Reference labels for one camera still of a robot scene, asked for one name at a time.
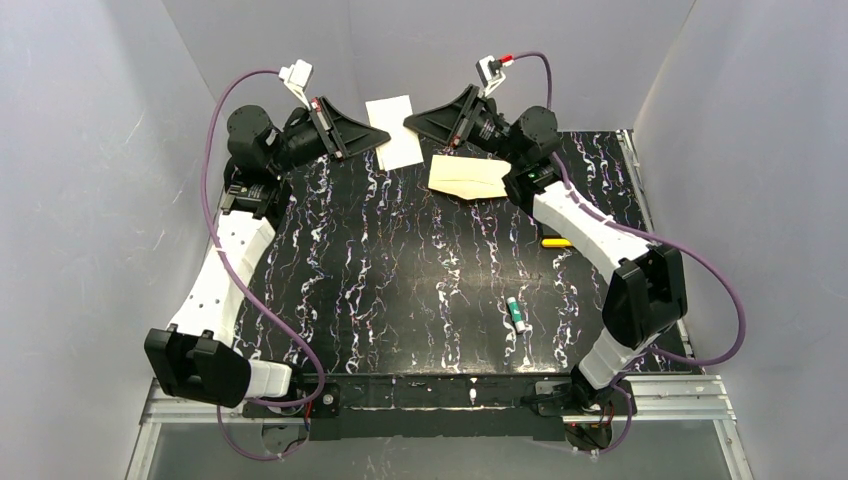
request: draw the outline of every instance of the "black marbled tabletop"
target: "black marbled tabletop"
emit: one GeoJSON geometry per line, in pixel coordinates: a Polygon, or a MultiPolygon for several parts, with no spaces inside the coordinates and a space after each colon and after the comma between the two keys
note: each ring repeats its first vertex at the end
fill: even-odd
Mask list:
{"type": "MultiPolygon", "coordinates": [[[[506,199],[464,201],[427,188],[424,164],[380,171],[374,152],[321,159],[292,176],[285,224],[251,288],[315,349],[331,373],[565,372],[602,328],[606,284],[574,249],[543,249],[533,220],[506,199]],[[516,335],[505,297],[527,323],[516,335]]],[[[642,214],[614,132],[565,133],[560,151],[586,197],[616,221],[642,214]]],[[[235,347],[314,371],[252,305],[235,347]]],[[[675,327],[658,342],[683,353],[675,327]]],[[[640,371],[689,371],[647,356],[640,371]]]]}

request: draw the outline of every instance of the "lip balm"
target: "lip balm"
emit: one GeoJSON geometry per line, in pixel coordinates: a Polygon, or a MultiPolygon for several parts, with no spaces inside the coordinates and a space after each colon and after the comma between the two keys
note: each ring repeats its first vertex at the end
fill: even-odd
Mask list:
{"type": "Polygon", "coordinates": [[[512,323],[515,324],[515,332],[521,335],[527,330],[524,325],[524,320],[521,319],[521,310],[518,308],[518,301],[515,297],[506,299],[506,304],[509,307],[509,313],[512,315],[512,323]]]}

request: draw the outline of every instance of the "gray wall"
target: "gray wall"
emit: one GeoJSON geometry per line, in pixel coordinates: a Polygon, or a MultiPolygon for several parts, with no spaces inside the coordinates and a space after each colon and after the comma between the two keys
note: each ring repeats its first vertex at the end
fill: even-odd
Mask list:
{"type": "MultiPolygon", "coordinates": [[[[237,74],[315,65],[308,93],[366,118],[368,100],[409,94],[423,111],[479,84],[485,55],[541,50],[551,59],[554,110],[563,129],[633,126],[692,0],[387,1],[163,0],[192,58],[219,95],[237,74]]],[[[508,69],[496,98],[508,118],[545,101],[541,63],[508,69]]],[[[238,92],[278,121],[295,106],[272,80],[238,92]]]]}
{"type": "MultiPolygon", "coordinates": [[[[636,123],[657,229],[714,259],[748,340],[716,370],[757,478],[845,478],[848,5],[697,2],[636,123]]],[[[696,352],[732,307],[689,269],[696,352]]]]}
{"type": "Polygon", "coordinates": [[[153,0],[0,2],[0,65],[2,477],[122,478],[206,245],[212,99],[153,0]]]}

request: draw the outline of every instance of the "yellow marker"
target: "yellow marker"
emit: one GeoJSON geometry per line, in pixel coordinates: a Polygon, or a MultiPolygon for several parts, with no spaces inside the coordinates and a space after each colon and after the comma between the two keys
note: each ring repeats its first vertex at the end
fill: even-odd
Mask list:
{"type": "Polygon", "coordinates": [[[542,248],[567,248],[573,247],[568,240],[564,238],[543,238],[542,239],[542,248]]]}

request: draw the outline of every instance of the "white paper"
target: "white paper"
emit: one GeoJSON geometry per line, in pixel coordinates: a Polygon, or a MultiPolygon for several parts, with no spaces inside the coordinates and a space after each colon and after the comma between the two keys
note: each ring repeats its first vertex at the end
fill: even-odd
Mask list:
{"type": "Polygon", "coordinates": [[[412,115],[409,95],[365,102],[371,126],[389,132],[392,139],[377,147],[377,162],[381,170],[389,171],[424,163],[418,134],[403,126],[412,115]]]}

